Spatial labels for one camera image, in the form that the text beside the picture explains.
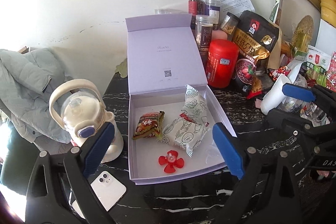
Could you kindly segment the person right hand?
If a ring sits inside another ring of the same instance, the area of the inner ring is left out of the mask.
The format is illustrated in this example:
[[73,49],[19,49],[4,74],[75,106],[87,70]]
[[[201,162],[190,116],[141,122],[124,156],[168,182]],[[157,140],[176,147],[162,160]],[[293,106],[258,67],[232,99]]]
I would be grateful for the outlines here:
[[317,173],[317,180],[323,180],[324,178],[335,178],[335,171],[318,170]]

